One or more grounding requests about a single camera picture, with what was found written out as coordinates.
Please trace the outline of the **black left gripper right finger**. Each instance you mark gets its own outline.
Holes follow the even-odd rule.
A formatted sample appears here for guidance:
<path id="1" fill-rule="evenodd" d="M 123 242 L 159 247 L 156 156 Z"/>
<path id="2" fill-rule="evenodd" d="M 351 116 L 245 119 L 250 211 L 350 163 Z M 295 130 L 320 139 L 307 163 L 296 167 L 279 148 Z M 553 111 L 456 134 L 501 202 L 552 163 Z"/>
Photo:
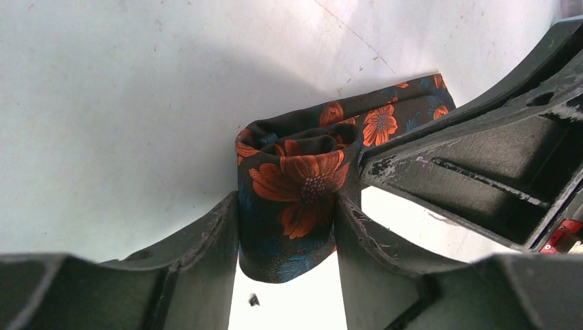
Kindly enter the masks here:
<path id="1" fill-rule="evenodd" d="M 335 206 L 349 329 L 581 329 L 582 256 L 493 254 L 464 263 Z"/>

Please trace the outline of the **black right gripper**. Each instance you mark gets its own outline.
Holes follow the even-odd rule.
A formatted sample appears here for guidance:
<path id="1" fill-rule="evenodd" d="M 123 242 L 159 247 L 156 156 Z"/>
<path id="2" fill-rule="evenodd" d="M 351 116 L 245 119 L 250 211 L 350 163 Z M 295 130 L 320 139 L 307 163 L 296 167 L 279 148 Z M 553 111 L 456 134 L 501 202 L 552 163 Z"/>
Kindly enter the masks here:
<path id="1" fill-rule="evenodd" d="M 582 55 L 504 106 L 419 130 L 363 165 L 365 184 L 501 245 L 566 253 L 582 235 Z"/>

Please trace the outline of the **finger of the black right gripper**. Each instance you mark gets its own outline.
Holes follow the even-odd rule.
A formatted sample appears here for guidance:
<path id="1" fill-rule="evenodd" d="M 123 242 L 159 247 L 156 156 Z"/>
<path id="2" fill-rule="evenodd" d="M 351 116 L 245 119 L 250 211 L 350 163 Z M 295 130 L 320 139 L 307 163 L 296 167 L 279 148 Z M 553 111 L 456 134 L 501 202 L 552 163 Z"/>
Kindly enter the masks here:
<path id="1" fill-rule="evenodd" d="M 516 68 L 493 87 L 448 115 L 363 154 L 365 160 L 385 158 L 399 147 L 433 134 L 446 133 L 507 103 L 524 109 L 538 95 L 561 95 L 582 87 L 582 17 L 553 24 Z"/>

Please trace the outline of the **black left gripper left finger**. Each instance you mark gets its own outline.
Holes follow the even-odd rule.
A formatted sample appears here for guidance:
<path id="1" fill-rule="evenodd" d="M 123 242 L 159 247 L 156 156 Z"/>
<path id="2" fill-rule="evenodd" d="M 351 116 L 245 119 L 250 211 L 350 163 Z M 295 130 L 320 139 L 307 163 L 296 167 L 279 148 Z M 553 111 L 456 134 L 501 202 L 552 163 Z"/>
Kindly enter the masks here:
<path id="1" fill-rule="evenodd" d="M 1 256 L 2 329 L 227 329 L 238 198 L 123 260 Z"/>

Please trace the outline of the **black orange-flower tie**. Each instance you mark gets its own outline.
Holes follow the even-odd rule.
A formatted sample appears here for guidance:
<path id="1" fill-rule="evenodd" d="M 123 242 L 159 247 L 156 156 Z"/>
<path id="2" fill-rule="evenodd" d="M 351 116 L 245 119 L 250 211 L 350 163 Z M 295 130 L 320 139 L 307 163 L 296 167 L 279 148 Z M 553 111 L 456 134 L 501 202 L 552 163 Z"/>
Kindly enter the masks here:
<path id="1" fill-rule="evenodd" d="M 235 140 L 243 273 L 286 283 L 323 262 L 336 197 L 358 189 L 364 152 L 455 107 L 433 74 L 247 125 Z"/>

